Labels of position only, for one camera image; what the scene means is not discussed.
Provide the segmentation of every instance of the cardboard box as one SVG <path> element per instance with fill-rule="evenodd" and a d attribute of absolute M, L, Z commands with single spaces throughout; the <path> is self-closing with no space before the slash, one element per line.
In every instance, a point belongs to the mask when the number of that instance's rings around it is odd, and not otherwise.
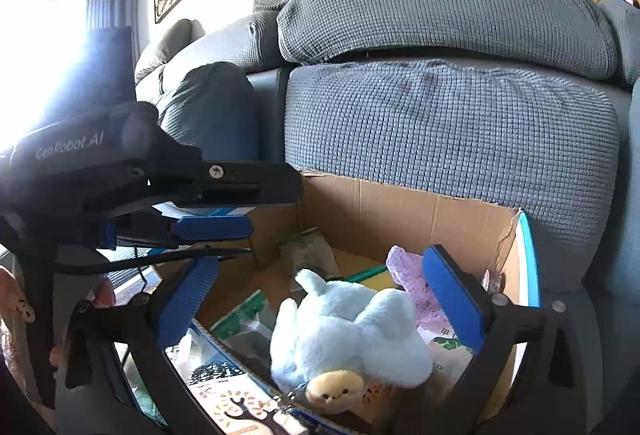
<path fill-rule="evenodd" d="M 220 265 L 196 316 L 205 327 L 258 289 L 277 309 L 290 296 L 290 277 L 280 268 L 276 242 L 314 226 L 334 249 L 345 276 L 383 264 L 393 245 L 421 254 L 441 244 L 478 279 L 487 269 L 500 272 L 504 293 L 514 303 L 540 305 L 535 255 L 521 210 L 324 174 L 305 174 L 303 185 L 305 193 L 296 206 L 249 213 L 254 234 L 230 245 L 251 246 L 254 255 Z M 504 403 L 523 353 L 523 347 L 514 348 L 485 418 Z"/>

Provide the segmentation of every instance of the bright window light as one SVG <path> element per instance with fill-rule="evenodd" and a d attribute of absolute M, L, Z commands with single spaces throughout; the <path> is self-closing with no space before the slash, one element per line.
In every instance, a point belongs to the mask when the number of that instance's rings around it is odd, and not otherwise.
<path fill-rule="evenodd" d="M 85 0 L 3 0 L 0 14 L 0 151 L 42 117 L 79 55 Z"/>

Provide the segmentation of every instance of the white plush toy on sofa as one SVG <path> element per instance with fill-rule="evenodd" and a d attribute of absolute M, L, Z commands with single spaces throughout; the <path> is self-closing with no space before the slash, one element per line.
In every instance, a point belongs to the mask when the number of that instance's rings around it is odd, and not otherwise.
<path fill-rule="evenodd" d="M 280 391 L 304 387 L 313 408 L 339 413 L 362 399 L 371 379 L 403 388 L 427 380 L 433 361 L 406 292 L 325 282 L 307 269 L 296 281 L 308 295 L 300 307 L 283 301 L 271 338 Z"/>

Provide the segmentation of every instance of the tree illustration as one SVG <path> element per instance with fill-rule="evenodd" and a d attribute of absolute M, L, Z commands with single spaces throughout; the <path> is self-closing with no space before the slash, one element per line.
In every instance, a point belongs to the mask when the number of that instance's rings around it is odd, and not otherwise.
<path fill-rule="evenodd" d="M 235 405 L 240 410 L 240 415 L 230 415 L 229 411 L 233 409 L 233 408 L 230 408 L 229 410 L 226 410 L 223 412 L 223 415 L 225 417 L 233 420 L 251 420 L 251 421 L 260 423 L 263 426 L 266 426 L 269 430 L 271 430 L 273 435 L 289 435 L 287 431 L 280 424 L 278 424 L 274 419 L 274 416 L 277 414 L 278 409 L 274 408 L 272 411 L 266 411 L 264 409 L 264 407 L 267 406 L 269 403 L 257 401 L 257 404 L 256 404 L 255 402 L 252 402 L 252 401 L 255 401 L 255 397 L 252 397 L 252 396 L 238 397 L 239 400 L 236 401 L 236 397 L 232 395 L 230 390 L 229 390 L 229 399 L 232 402 L 232 404 Z M 263 418 L 256 417 L 257 415 L 262 415 L 262 414 L 264 414 L 265 417 Z"/>

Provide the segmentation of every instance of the light blue plush toy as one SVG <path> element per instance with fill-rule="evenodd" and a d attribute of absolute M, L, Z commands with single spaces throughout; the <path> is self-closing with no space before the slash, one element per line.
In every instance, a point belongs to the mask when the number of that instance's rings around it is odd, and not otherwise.
<path fill-rule="evenodd" d="M 280 391 L 304 388 L 312 407 L 339 413 L 361 400 L 371 379 L 403 388 L 427 380 L 433 361 L 406 292 L 325 282 L 307 269 L 296 281 L 308 295 L 300 306 L 283 301 L 271 338 Z"/>

